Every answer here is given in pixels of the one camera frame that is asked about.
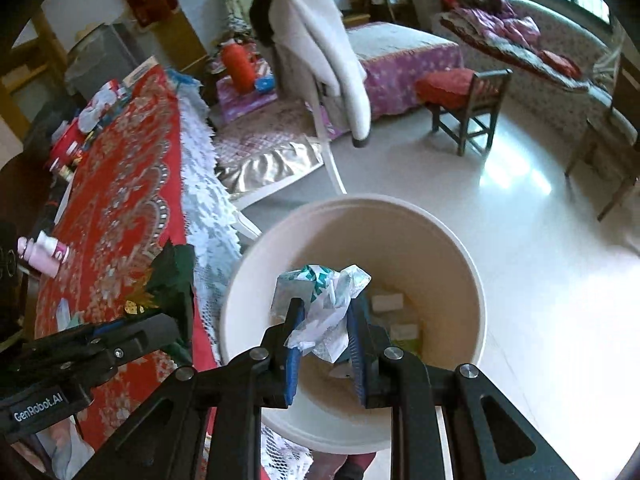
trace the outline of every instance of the pile of clothes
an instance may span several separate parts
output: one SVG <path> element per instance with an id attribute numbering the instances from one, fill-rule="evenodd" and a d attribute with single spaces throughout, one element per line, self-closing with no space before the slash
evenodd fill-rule
<path id="1" fill-rule="evenodd" d="M 540 30 L 532 17 L 519 17 L 506 0 L 443 0 L 450 14 L 470 25 L 477 36 L 507 56 L 536 64 L 532 54 L 561 75 L 575 80 L 582 72 L 571 59 L 540 49 Z"/>

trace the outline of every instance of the pink bottle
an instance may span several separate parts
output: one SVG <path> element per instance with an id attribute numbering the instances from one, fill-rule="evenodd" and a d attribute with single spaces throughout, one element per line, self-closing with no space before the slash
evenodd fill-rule
<path id="1" fill-rule="evenodd" d="M 18 256 L 50 278 L 55 278 L 60 268 L 59 261 L 49 256 L 47 250 L 35 243 L 33 238 L 18 238 Z"/>

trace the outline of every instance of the pink blanket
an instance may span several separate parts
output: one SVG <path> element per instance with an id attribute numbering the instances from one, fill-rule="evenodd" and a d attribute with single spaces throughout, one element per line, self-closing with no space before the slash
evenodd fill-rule
<path id="1" fill-rule="evenodd" d="M 501 20 L 480 9 L 454 9 L 469 22 L 476 32 L 488 43 L 511 41 L 528 50 L 535 50 L 540 41 L 540 30 L 530 16 Z"/>

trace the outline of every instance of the red tablecloth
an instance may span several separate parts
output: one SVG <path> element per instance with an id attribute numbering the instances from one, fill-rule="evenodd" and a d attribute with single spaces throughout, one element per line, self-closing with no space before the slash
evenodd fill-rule
<path id="1" fill-rule="evenodd" d="M 180 206 L 180 113 L 164 71 L 156 66 L 134 87 L 126 110 L 100 135 L 78 168 L 55 236 L 71 248 L 55 279 L 44 279 L 37 304 L 36 337 L 57 331 L 56 307 L 69 302 L 82 322 L 122 315 L 122 298 L 166 240 L 186 243 Z M 196 368 L 213 364 L 196 314 Z M 173 370 L 162 352 L 120 368 L 94 390 L 79 413 L 84 439 L 95 449 Z"/>

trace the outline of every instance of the white lace trim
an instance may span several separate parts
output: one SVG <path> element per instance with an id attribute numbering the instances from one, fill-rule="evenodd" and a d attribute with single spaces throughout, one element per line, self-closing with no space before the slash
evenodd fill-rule
<path id="1" fill-rule="evenodd" d="M 180 144 L 182 147 L 182 212 L 187 242 L 194 246 L 194 288 L 204 329 L 216 363 L 220 355 L 219 322 L 226 288 L 240 260 L 235 206 L 214 176 L 216 152 L 207 126 L 207 105 L 197 86 L 179 85 Z M 303 480 L 313 459 L 310 451 L 262 425 L 260 461 L 271 480 Z"/>

